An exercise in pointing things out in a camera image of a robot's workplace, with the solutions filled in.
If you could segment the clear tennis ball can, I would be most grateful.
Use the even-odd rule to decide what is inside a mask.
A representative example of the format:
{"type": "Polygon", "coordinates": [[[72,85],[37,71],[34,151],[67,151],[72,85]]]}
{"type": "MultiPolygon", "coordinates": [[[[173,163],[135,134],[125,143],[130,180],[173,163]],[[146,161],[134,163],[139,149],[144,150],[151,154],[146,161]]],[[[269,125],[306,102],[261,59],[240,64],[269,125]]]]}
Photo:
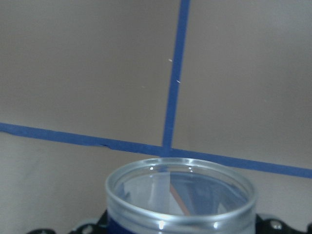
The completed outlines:
{"type": "Polygon", "coordinates": [[[253,234],[256,189],[205,160],[151,158],[106,180],[110,234],[253,234]]]}

